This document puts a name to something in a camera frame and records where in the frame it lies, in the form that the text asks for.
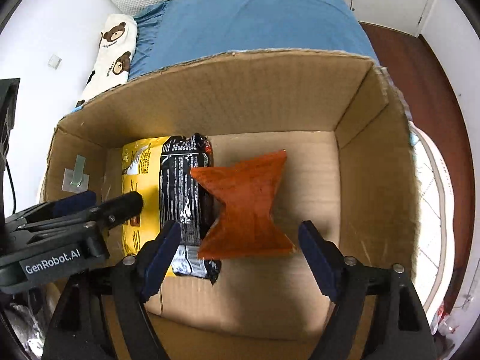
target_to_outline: brown bear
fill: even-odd
[[[112,72],[115,75],[122,73],[123,71],[130,72],[130,55],[131,52],[124,52],[114,63]]]
[[[111,43],[117,40],[125,33],[125,22],[123,21],[118,26],[113,27],[110,31],[105,32],[103,39],[106,39],[107,42]]]

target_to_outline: orange paper object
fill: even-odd
[[[200,245],[199,258],[221,260],[294,250],[273,224],[270,213],[286,160],[287,153],[281,150],[231,167],[190,170],[192,177],[224,205]]]

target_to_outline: cardboard box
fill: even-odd
[[[89,189],[121,192],[121,147],[140,138],[207,135],[216,166],[286,149],[273,216],[298,244],[311,220],[345,255],[411,268],[417,188],[409,127],[397,89],[374,62],[343,52],[231,52],[163,69],[94,98],[58,123],[45,200],[62,191],[64,169],[86,158]],[[121,258],[121,230],[108,240]],[[218,282],[166,278],[148,303],[173,359],[307,359],[330,308],[298,252],[229,259]],[[369,327],[367,302],[354,351]],[[108,313],[119,356],[126,354]]]

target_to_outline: black cable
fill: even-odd
[[[13,196],[13,212],[11,213],[13,215],[13,214],[15,214],[15,211],[17,211],[17,199],[15,197],[14,181],[11,178],[10,167],[8,166],[8,160],[5,159],[5,162],[7,164],[8,178],[10,179],[11,195]]]

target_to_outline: brown floor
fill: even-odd
[[[457,98],[440,63],[422,36],[362,24],[382,66],[410,107],[415,125],[435,142],[452,179],[455,198],[454,275],[445,297],[448,311],[460,290],[470,252],[475,190],[470,142]]]

